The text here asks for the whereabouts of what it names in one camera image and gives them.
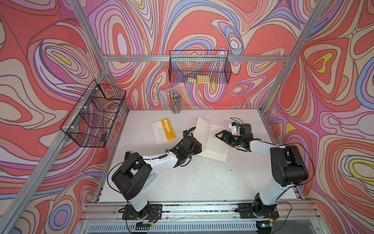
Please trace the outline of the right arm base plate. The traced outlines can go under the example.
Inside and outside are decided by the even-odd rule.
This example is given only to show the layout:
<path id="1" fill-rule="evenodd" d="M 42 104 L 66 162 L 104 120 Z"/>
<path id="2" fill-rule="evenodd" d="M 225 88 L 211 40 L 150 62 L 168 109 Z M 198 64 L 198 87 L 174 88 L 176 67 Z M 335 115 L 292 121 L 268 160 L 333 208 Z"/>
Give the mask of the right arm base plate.
<path id="1" fill-rule="evenodd" d="M 239 213 L 241 219 L 273 219 L 279 218 L 276 205 L 266 206 L 262 203 L 238 203 L 234 212 Z"/>

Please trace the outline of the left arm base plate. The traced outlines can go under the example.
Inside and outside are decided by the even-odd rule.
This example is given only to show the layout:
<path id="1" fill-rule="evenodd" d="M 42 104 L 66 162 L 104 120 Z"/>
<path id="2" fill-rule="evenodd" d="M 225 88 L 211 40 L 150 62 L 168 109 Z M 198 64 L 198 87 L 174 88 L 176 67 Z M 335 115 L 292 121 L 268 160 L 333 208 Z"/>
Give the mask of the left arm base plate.
<path id="1" fill-rule="evenodd" d="M 127 220 L 160 220 L 162 218 L 162 204 L 148 204 L 139 212 L 128 204 L 122 209 L 122 219 Z"/>

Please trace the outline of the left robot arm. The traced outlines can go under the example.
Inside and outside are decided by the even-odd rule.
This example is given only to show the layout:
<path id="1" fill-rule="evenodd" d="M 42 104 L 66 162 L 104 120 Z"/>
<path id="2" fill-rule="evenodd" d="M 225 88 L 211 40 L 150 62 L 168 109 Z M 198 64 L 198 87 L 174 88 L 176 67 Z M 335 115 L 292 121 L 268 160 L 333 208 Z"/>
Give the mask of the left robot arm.
<path id="1" fill-rule="evenodd" d="M 155 156 L 139 153 L 125 154 L 125 160 L 112 173 L 111 180 L 119 192 L 137 213 L 148 209 L 149 202 L 142 190 L 152 173 L 186 166 L 187 160 L 202 152 L 202 144 L 193 136 L 184 136 L 173 148 Z"/>

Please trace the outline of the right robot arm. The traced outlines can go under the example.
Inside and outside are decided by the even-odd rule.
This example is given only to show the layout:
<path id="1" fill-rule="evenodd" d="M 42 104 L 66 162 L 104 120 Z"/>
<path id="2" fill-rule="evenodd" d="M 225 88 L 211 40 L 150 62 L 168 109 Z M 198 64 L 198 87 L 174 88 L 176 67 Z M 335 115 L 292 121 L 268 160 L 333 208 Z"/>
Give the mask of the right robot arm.
<path id="1" fill-rule="evenodd" d="M 307 181 L 309 172 L 298 147 L 293 145 L 276 145 L 254 138 L 250 124 L 238 124 L 239 131 L 234 135 L 227 130 L 215 134 L 215 137 L 240 151 L 254 152 L 270 158 L 272 179 L 260 193 L 255 196 L 249 208 L 238 208 L 237 212 L 247 213 L 257 218 L 275 214 L 278 199 L 283 194 Z"/>

